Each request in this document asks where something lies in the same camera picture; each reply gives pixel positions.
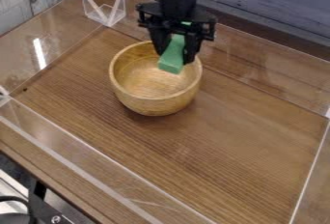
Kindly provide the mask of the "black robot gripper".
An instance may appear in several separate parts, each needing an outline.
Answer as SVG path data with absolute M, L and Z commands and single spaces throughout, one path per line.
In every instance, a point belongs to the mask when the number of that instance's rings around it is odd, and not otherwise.
M 137 24 L 149 32 L 159 55 L 171 41 L 171 32 L 184 35 L 183 64 L 195 61 L 202 40 L 214 40 L 216 19 L 198 7 L 198 0 L 157 0 L 136 5 Z

